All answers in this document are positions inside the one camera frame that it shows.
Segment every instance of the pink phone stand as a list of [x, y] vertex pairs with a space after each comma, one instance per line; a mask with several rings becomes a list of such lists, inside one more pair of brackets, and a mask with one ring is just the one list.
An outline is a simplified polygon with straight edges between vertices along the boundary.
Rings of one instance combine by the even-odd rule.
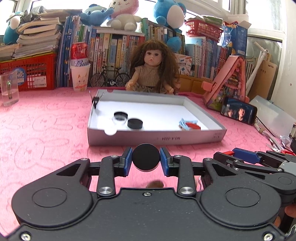
[[221, 111], [225, 96], [248, 103], [245, 73], [245, 59], [241, 56], [229, 56], [214, 81], [202, 83], [202, 88], [206, 91], [202, 96], [205, 105], [210, 109]]

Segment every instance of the paper cup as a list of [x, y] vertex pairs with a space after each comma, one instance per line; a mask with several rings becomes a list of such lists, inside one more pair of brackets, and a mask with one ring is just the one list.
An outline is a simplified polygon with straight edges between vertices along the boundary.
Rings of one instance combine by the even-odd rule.
[[90, 67], [91, 64], [79, 67], [70, 66], [74, 91], [85, 91], [87, 89]]

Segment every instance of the glass cup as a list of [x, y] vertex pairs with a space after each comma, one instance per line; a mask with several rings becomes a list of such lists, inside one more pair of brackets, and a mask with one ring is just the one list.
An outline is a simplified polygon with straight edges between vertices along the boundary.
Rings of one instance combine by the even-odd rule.
[[16, 70], [0, 75], [0, 85], [4, 106], [10, 106], [19, 101], [20, 96]]

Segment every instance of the phone screen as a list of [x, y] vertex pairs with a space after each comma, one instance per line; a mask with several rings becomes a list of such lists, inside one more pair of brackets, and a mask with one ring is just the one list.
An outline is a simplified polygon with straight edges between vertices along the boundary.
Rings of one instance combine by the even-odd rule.
[[221, 114], [231, 119], [252, 125], [256, 119], [257, 107], [234, 98], [225, 97]]

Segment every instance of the soda can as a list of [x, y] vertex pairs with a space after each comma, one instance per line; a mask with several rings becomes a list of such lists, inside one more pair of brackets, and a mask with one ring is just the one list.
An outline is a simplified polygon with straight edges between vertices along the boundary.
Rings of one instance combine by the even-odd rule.
[[71, 65], [86, 66], [89, 63], [88, 45], [86, 42], [74, 43], [71, 46]]

